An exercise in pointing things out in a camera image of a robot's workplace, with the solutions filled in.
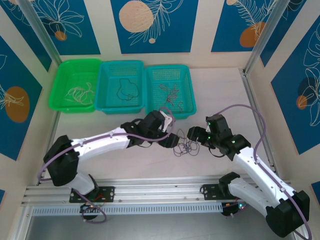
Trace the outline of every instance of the tangled cable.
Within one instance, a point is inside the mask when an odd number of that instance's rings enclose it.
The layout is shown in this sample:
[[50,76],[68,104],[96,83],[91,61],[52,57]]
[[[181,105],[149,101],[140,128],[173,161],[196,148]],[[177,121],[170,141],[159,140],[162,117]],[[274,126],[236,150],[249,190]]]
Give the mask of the tangled cable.
[[197,141],[189,140],[186,137],[184,131],[182,131],[181,129],[177,131],[176,135],[183,140],[183,142],[178,143],[178,145],[173,148],[173,154],[176,157],[181,157],[182,155],[185,155],[185,154],[190,154],[191,156],[198,155],[200,150],[200,145]]
[[159,84],[159,88],[168,93],[164,105],[166,105],[166,103],[171,103],[173,106],[173,101],[178,97],[177,92],[180,91],[180,89],[177,89],[177,84],[173,85],[172,90],[164,84]]
[[77,86],[71,88],[68,93],[64,96],[64,99],[70,102],[78,102],[82,105],[90,105],[93,104],[93,97],[95,96],[95,92],[91,90],[91,83],[87,82],[88,90],[85,90],[83,87]]

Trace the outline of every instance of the white wall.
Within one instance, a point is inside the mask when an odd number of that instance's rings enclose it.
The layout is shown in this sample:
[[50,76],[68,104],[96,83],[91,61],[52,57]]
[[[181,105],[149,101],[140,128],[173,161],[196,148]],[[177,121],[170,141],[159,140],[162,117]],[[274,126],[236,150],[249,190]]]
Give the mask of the white wall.
[[0,154],[0,189],[6,192],[0,210],[0,239],[4,240],[21,205],[26,186],[35,184],[36,173],[42,164],[54,117],[48,99],[57,67],[52,64],[47,72],[1,7],[0,16],[1,37],[42,85],[18,160]]
[[319,12],[320,1],[307,0],[266,67],[259,60],[249,75],[259,109],[266,120],[267,133],[281,176],[291,180],[297,191],[304,190],[311,198],[309,223],[316,240],[320,239],[320,206],[311,184],[320,181],[320,145],[298,155],[271,81],[315,22]]
[[199,0],[190,53],[121,54],[110,0],[84,0],[101,55],[61,56],[111,60],[142,60],[145,65],[186,64],[190,68],[243,68],[248,52],[211,53],[225,0]]

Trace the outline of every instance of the black wire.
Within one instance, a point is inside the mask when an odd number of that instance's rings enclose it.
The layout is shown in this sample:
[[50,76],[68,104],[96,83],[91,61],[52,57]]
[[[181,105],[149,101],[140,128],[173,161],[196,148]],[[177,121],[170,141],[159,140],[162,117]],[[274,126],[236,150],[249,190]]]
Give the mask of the black wire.
[[181,157],[182,155],[185,155],[185,154],[190,154],[193,157],[198,155],[200,150],[200,145],[197,141],[189,140],[185,136],[184,131],[182,131],[181,129],[178,130],[176,135],[183,140],[183,142],[178,143],[178,145],[173,148],[173,154],[176,157]]
[[201,187],[200,187],[200,193],[201,193],[201,194],[205,194],[204,186],[201,186]]
[[225,154],[222,154],[221,156],[217,156],[217,155],[214,155],[212,152],[211,152],[211,148],[209,147],[209,152],[211,153],[212,156],[216,157],[216,158],[223,158],[225,156]]
[[140,147],[140,148],[147,149],[147,148],[150,148],[151,145],[152,145],[152,142],[150,142],[150,145],[149,145],[149,146],[142,146],[142,145],[137,145],[137,146]]
[[[135,87],[136,87],[136,92],[137,92],[136,96],[133,96],[133,95],[131,95],[131,94],[125,94],[125,93],[122,92],[122,91],[123,91],[123,86],[122,86],[121,80],[127,80],[127,81],[129,82],[129,84],[135,85]],[[139,89],[138,89],[137,84],[131,82],[131,81],[129,80],[129,78],[120,78],[120,79],[119,79],[119,83],[120,83],[120,87],[119,87],[118,91],[116,92],[116,96],[117,96],[120,100],[130,101],[131,99],[137,98],[137,97],[139,96]]]

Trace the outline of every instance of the mesh basket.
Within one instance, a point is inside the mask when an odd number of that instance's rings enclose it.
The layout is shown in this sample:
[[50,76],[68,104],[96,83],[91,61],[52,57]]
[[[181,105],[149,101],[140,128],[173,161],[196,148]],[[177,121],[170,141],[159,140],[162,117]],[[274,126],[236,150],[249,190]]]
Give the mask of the mesh basket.
[[143,103],[142,61],[106,61],[100,66],[95,109],[106,114],[134,114]]
[[60,64],[49,106],[65,113],[93,112],[100,64],[99,59],[74,59]]
[[145,69],[145,112],[170,109],[176,119],[197,111],[189,68],[185,65],[150,66]]

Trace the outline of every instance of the perforated metal strip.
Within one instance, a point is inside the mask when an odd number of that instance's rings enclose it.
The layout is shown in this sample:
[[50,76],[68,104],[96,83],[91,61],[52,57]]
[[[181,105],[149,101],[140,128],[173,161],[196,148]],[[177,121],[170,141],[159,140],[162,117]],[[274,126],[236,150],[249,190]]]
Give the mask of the perforated metal strip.
[[[191,213],[221,213],[222,204],[188,203],[188,204],[130,204],[105,205],[102,210],[107,215],[137,215],[137,214],[191,214]],[[37,206],[33,209],[33,216],[77,216],[80,206]],[[97,210],[88,215],[101,214]]]

